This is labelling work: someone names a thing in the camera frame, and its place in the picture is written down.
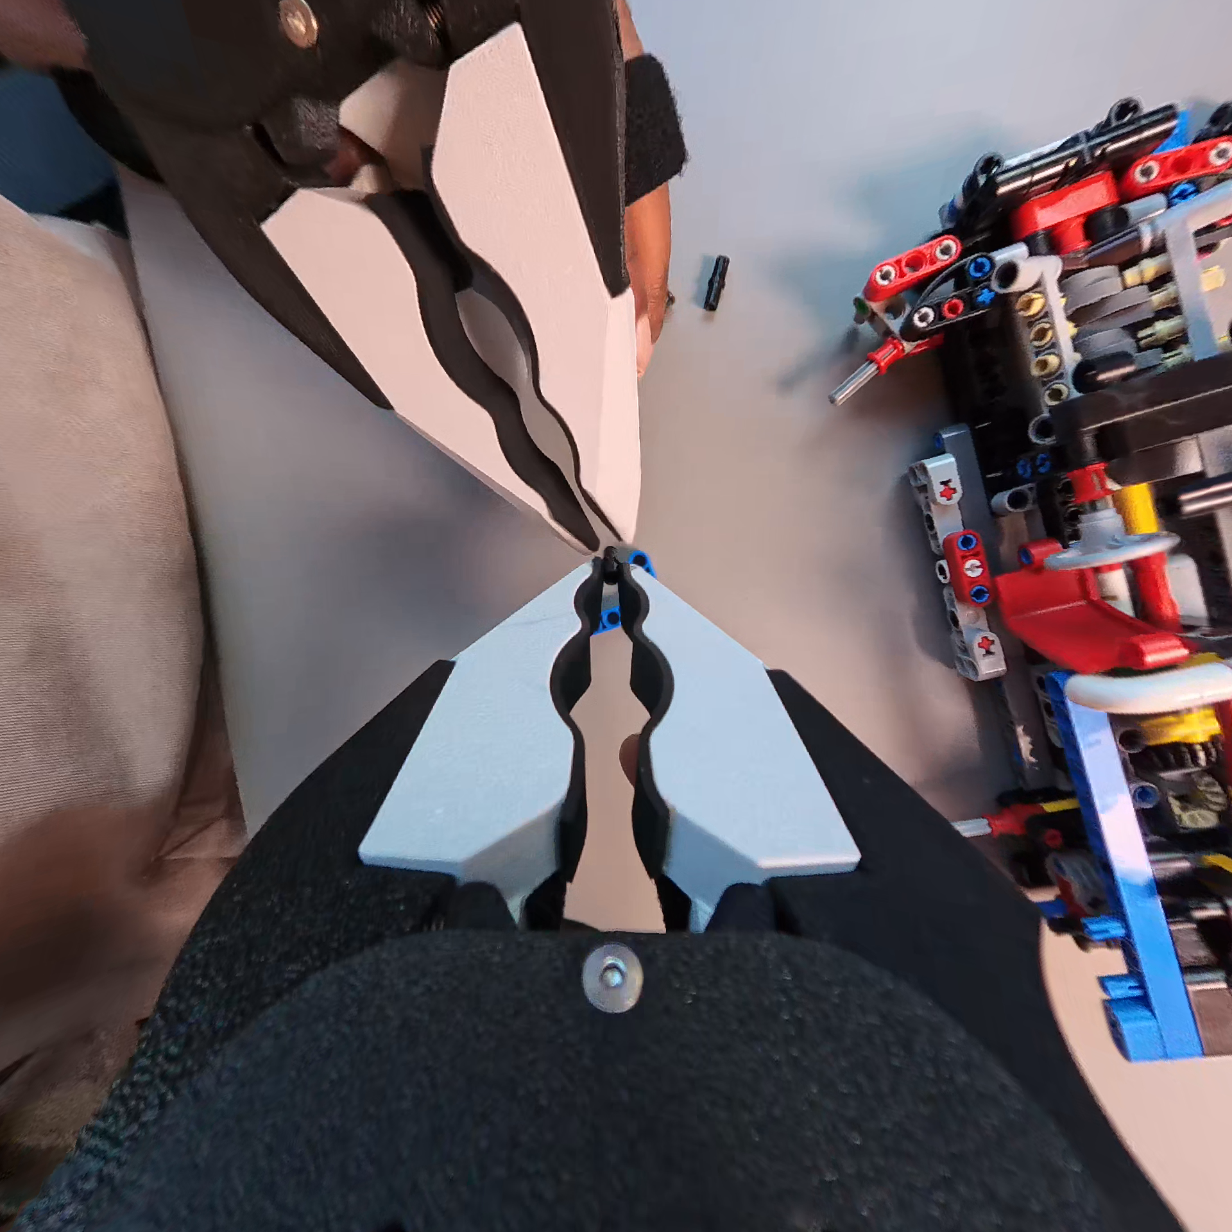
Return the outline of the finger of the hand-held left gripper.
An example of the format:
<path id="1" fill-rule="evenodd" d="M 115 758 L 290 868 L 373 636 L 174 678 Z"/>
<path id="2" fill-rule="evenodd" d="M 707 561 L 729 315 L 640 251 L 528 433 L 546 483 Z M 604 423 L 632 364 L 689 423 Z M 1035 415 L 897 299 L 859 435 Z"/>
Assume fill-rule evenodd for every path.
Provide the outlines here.
<path id="1" fill-rule="evenodd" d="M 628 542 L 640 437 L 623 86 L 613 21 L 513 21 L 448 68 L 428 178 L 455 238 L 521 311 L 580 492 Z"/>
<path id="2" fill-rule="evenodd" d="M 573 489 L 527 430 L 516 392 L 467 333 L 451 264 L 409 208 L 418 198 L 300 190 L 263 231 L 403 423 L 593 552 L 599 538 Z"/>

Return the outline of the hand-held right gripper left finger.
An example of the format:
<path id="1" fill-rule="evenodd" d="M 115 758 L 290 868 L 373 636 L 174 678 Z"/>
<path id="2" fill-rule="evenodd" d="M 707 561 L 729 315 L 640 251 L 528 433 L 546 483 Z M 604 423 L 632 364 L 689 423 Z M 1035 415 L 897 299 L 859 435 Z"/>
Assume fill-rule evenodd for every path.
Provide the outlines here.
<path id="1" fill-rule="evenodd" d="M 367 867 L 500 891 L 521 927 L 562 906 L 586 837 L 584 741 L 604 564 L 578 566 L 451 660 L 358 846 Z"/>

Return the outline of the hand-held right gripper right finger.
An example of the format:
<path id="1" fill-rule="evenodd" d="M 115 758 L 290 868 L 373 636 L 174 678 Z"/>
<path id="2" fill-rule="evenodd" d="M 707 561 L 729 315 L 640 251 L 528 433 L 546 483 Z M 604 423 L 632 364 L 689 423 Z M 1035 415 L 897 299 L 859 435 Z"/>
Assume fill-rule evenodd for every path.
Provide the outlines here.
<path id="1" fill-rule="evenodd" d="M 667 932 L 700 933 L 732 886 L 848 874 L 856 841 L 765 664 L 645 569 L 616 574 L 645 711 L 632 836 Z"/>

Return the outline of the blue L-shaped lego beam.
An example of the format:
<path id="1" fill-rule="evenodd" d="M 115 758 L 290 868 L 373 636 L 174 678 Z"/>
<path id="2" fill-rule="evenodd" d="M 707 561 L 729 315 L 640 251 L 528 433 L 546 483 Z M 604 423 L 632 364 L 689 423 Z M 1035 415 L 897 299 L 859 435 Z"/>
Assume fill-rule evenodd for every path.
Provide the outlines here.
<path id="1" fill-rule="evenodd" d="M 626 563 L 630 568 L 636 568 L 650 578 L 655 577 L 654 565 L 649 555 L 644 551 L 632 547 L 627 550 L 620 550 L 618 556 L 621 561 Z M 602 602 L 599 606 L 596 624 L 593 628 L 593 637 L 620 631 L 622 625 L 623 619 L 618 588 L 603 586 Z"/>

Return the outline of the lego car model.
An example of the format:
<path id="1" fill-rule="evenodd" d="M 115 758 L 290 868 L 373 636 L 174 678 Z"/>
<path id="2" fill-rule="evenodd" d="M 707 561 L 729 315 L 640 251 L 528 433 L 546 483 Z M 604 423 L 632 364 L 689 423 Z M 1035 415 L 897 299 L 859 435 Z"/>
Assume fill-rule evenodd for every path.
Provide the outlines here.
<path id="1" fill-rule="evenodd" d="M 1229 1055 L 1230 118 L 1116 101 L 978 161 L 853 301 L 829 400 L 935 355 L 957 420 L 907 471 L 953 666 L 1015 787 L 990 837 L 1049 928 L 1116 948 L 1129 1062 Z"/>

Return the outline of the person's left hand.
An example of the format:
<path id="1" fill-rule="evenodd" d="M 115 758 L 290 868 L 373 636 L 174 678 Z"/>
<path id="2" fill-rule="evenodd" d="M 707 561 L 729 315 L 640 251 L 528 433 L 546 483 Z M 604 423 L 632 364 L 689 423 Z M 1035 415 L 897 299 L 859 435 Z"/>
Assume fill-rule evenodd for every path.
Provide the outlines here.
<path id="1" fill-rule="evenodd" d="M 670 305 L 670 185 L 623 211 L 623 256 L 635 305 L 636 375 L 641 379 L 663 332 Z"/>

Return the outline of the dark blue cloth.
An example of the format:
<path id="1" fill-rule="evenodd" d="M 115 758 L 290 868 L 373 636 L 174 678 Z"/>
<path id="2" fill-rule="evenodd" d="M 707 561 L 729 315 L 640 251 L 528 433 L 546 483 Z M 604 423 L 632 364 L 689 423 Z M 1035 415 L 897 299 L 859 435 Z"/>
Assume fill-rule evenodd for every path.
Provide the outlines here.
<path id="1" fill-rule="evenodd" d="M 28 213 L 128 235 L 109 158 L 48 77 L 7 66 L 1 68 L 1 194 Z"/>

